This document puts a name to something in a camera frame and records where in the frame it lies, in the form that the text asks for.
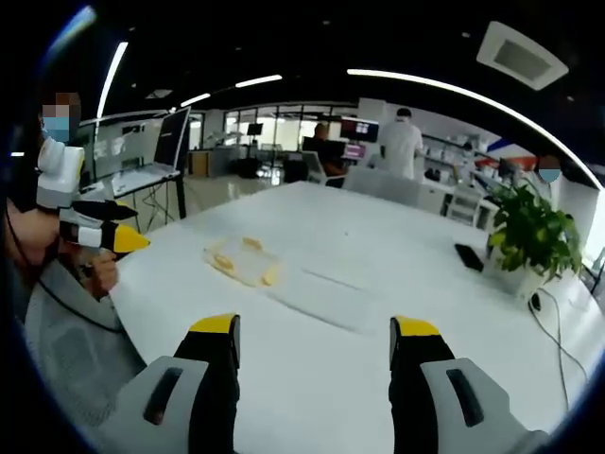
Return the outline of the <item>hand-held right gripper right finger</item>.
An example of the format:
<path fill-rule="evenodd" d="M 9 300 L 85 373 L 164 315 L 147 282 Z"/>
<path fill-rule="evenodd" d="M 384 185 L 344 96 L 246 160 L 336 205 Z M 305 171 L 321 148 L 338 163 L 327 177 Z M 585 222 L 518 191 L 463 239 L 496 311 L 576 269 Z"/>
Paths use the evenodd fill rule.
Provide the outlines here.
<path fill-rule="evenodd" d="M 540 453 L 548 435 L 525 428 L 510 397 L 431 323 L 389 322 L 389 402 L 395 453 Z"/>

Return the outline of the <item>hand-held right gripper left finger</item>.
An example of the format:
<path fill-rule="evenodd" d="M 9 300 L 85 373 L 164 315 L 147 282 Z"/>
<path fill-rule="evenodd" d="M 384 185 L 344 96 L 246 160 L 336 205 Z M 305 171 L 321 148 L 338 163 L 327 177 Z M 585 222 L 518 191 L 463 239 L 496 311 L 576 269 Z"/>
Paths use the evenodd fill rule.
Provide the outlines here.
<path fill-rule="evenodd" d="M 233 453 L 240 316 L 201 319 L 117 395 L 101 434 L 115 453 Z"/>

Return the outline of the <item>person's left hand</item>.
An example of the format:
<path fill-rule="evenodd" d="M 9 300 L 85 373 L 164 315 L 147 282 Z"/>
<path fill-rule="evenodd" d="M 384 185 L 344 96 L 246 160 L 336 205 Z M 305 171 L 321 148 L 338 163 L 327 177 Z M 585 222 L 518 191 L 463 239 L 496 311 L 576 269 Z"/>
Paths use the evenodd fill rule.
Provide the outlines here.
<path fill-rule="evenodd" d="M 108 296 L 118 282 L 116 254 L 111 251 L 89 253 L 81 270 L 79 282 L 98 301 Z"/>

